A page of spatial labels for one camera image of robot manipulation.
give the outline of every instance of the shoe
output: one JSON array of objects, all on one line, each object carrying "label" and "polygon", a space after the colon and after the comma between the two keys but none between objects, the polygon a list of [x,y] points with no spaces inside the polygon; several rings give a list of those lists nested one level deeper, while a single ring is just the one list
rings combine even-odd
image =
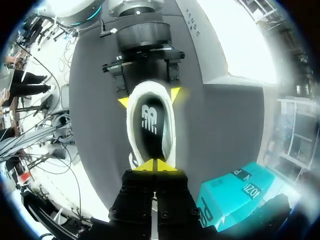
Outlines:
[{"label": "shoe", "polygon": [[46,82],[48,82],[51,79],[52,75],[50,74],[50,75],[46,75],[43,77],[44,77],[44,80],[42,81],[42,83],[45,84]]},{"label": "shoe", "polygon": [[49,85],[49,88],[50,88],[49,91],[50,91],[50,92],[53,92],[54,90],[56,90],[56,87],[57,87],[57,86],[54,85],[54,84]]},{"label": "shoe", "polygon": [[128,99],[126,129],[134,155],[129,155],[131,169],[150,159],[176,167],[175,115],[163,85],[145,81],[134,88]]}]

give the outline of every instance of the table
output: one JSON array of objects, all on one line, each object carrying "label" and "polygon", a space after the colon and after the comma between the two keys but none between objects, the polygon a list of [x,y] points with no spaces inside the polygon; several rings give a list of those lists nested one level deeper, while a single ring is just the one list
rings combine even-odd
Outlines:
[{"label": "table", "polygon": [[[115,22],[104,13],[107,28],[114,28]],[[264,127],[263,89],[203,85],[193,41],[178,6],[167,0],[162,13],[163,20],[171,25],[172,43],[186,56],[179,69],[187,97],[173,105],[176,167],[186,172],[196,200],[202,182],[257,160]],[[111,76],[102,71],[102,65],[112,63],[117,56],[116,39],[114,35],[99,38],[99,34],[96,27],[77,42],[70,69],[69,102],[83,167],[101,201],[110,208],[121,188],[121,177],[130,168],[131,147],[126,109],[117,101]],[[137,69],[145,75],[130,78],[148,78],[151,73],[161,77],[163,67],[145,66]]]}]

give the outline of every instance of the wire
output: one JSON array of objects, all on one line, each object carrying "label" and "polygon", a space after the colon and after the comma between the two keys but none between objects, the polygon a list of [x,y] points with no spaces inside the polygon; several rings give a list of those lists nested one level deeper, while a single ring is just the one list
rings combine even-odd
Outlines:
[{"label": "wire", "polygon": [[38,240],[42,240],[44,237],[48,237],[48,236],[53,236],[53,237],[54,237],[54,235],[53,235],[52,233],[45,233],[45,234],[42,234],[42,235],[38,238]]},{"label": "wire", "polygon": [[[26,134],[27,132],[29,132],[30,130],[32,130],[33,129],[33,127],[32,128],[30,128],[29,130],[27,130],[26,132],[24,132],[23,134]],[[7,151],[5,151],[0,157],[3,157],[5,154],[7,154],[10,150],[12,150],[13,148],[16,148],[16,147],[19,147],[19,146],[21,146],[21,145],[24,145],[25,143],[27,143],[27,142],[30,142],[30,141],[32,141],[33,139],[37,139],[37,138],[39,138],[39,136],[40,135],[43,135],[44,134],[44,136],[42,137],[42,138],[40,138],[40,139],[37,139],[37,142],[38,141],[40,141],[40,140],[42,140],[42,139],[44,139],[45,137],[47,137],[48,135],[50,135],[50,134],[53,134],[53,132],[55,131],[55,129],[54,128],[51,128],[51,129],[48,129],[48,130],[46,130],[46,131],[44,131],[44,132],[41,132],[41,133],[39,133],[39,134],[37,134],[37,135],[35,135],[35,136],[33,136],[33,137],[30,137],[29,139],[25,139],[24,141],[22,141],[19,145],[17,145],[21,140],[22,140],[22,137],[21,136],[23,136],[23,135],[21,135],[20,137],[20,139],[14,144],[14,146],[12,146],[11,148],[9,148]],[[4,148],[6,148],[9,144],[11,144],[13,141],[8,141],[8,143],[5,145],[5,146],[3,146],[3,148],[2,149],[4,149]]]},{"label": "wire", "polygon": [[75,174],[75,172],[71,169],[71,166],[69,166],[69,165],[67,165],[64,161],[62,161],[61,159],[59,159],[59,158],[57,158],[59,161],[61,161],[64,165],[66,165],[67,167],[68,167],[68,170],[70,170],[71,172],[72,172],[72,174],[73,174],[73,176],[74,176],[74,178],[75,178],[75,181],[76,181],[76,184],[77,184],[77,186],[78,186],[78,191],[79,191],[79,215],[80,215],[80,218],[81,218],[81,191],[80,191],[80,185],[79,185],[79,181],[78,181],[78,178],[77,178],[77,176],[76,176],[76,174]]},{"label": "wire", "polygon": [[78,27],[78,26],[80,26],[80,25],[82,25],[82,24],[85,23],[85,22],[82,22],[82,23],[80,23],[80,24],[78,24],[78,25],[75,25],[75,26],[66,26],[66,25],[63,25],[62,23],[60,23],[60,22],[58,22],[58,21],[55,22],[55,20],[52,19],[51,17],[43,16],[43,15],[36,15],[36,16],[39,17],[39,18],[42,18],[42,19],[47,19],[47,20],[49,20],[49,21],[52,22],[52,23],[56,23],[57,25],[59,25],[59,27],[62,27],[62,28],[64,28],[64,29],[74,29],[75,27]]}]

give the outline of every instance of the yellow marker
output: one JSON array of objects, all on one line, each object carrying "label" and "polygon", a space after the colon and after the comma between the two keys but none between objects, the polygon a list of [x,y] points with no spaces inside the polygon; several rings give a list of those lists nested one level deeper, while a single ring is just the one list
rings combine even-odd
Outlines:
[{"label": "yellow marker", "polygon": [[171,102],[174,103],[181,87],[171,88]]},{"label": "yellow marker", "polygon": [[128,97],[120,98],[118,99],[118,101],[122,103],[122,105],[125,106],[125,108],[128,108],[128,101],[129,101]]},{"label": "yellow marker", "polygon": [[157,160],[157,169],[158,169],[158,172],[162,172],[163,170],[167,170],[168,172],[178,171],[177,169],[173,168],[172,166],[170,166],[169,164],[165,163],[160,159]]},{"label": "yellow marker", "polygon": [[149,161],[146,161],[144,164],[142,164],[141,166],[136,167],[135,169],[133,169],[133,171],[143,171],[143,170],[147,170],[152,172],[154,169],[154,160],[150,159]]}]

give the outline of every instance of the bolt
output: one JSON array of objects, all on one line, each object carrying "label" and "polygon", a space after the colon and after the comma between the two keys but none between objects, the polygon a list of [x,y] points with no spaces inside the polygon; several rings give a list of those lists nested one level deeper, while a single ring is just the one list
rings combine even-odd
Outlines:
[{"label": "bolt", "polygon": [[198,215],[200,213],[200,210],[199,210],[199,208],[194,208],[194,209],[192,209],[192,215]]},{"label": "bolt", "polygon": [[169,216],[169,213],[168,213],[167,211],[164,211],[164,212],[162,213],[162,218],[163,218],[163,219],[167,219],[168,216]]}]

